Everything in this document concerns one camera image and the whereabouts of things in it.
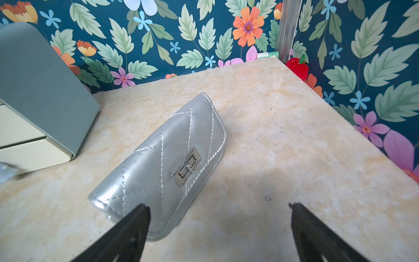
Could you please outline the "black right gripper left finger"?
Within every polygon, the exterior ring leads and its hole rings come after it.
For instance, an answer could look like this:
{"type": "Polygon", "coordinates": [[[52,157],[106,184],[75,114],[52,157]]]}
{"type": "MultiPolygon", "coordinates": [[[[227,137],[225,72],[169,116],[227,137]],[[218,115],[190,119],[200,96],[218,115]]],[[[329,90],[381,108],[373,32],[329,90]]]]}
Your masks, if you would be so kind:
{"type": "Polygon", "coordinates": [[[138,262],[145,247],[150,208],[138,205],[106,234],[73,259],[74,262],[138,262]]]}

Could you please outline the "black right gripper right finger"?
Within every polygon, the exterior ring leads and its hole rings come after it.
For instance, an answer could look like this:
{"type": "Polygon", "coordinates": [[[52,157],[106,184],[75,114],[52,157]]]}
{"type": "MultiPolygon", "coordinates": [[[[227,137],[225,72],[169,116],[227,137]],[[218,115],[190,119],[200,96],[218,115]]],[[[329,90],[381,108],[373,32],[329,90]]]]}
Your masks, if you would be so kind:
{"type": "Polygon", "coordinates": [[[366,262],[368,259],[348,245],[301,203],[290,203],[291,229],[302,262],[366,262]]]}

